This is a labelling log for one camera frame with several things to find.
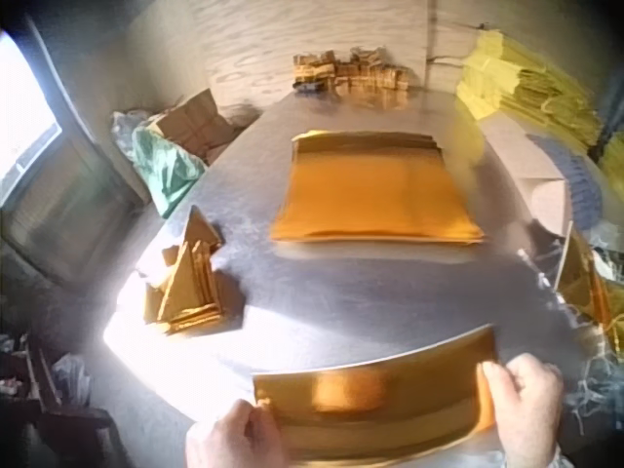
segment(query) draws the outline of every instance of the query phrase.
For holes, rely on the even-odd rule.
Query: gold foil sheet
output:
[[[166,334],[217,324],[223,313],[211,254],[222,245],[199,209],[191,208],[181,246],[163,250],[170,267],[162,284],[146,283],[144,320]]]
[[[491,326],[354,366],[253,377],[297,464],[386,464],[488,428],[480,363],[496,359]]]
[[[604,280],[581,234],[572,229],[566,242],[557,291],[565,302],[599,324],[620,361],[624,362],[624,292]]]
[[[430,136],[310,132],[293,142],[273,240],[482,241]]]

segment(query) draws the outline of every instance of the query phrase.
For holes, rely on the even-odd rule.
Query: stack of gold foil sheets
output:
[[[482,241],[430,136],[311,132],[293,143],[274,241]]]
[[[181,246],[163,251],[170,267],[167,279],[145,283],[144,320],[166,334],[221,323],[219,300],[211,254],[221,246],[218,234],[192,207]]]

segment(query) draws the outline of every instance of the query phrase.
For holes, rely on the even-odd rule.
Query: paper pile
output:
[[[500,31],[481,31],[464,61],[457,95],[481,120],[498,109],[548,129],[578,154],[596,143],[592,96],[573,78]]]
[[[613,136],[598,165],[613,190],[624,201],[624,132]]]
[[[293,143],[274,241],[482,242],[430,136],[309,132]]]
[[[292,60],[295,87],[302,83],[323,82],[325,89],[348,85],[405,91],[410,86],[409,71],[384,63],[378,49],[354,48],[349,61],[337,60],[333,51],[320,56],[294,56]]]
[[[155,324],[164,333],[172,334],[222,321],[211,267],[211,254],[221,244],[216,232],[193,206],[182,245],[163,250],[163,259],[170,266],[167,279],[159,285],[145,283],[146,324]]]

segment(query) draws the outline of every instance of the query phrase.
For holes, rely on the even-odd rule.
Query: gold paper bundle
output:
[[[215,325],[224,316],[211,254],[222,244],[199,209],[191,208],[181,246],[163,250],[168,278],[160,285],[145,284],[144,321],[166,334]]]

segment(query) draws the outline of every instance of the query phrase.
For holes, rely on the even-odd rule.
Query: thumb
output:
[[[520,396],[511,374],[497,363],[485,362],[482,367],[494,401],[494,411],[517,405]]]

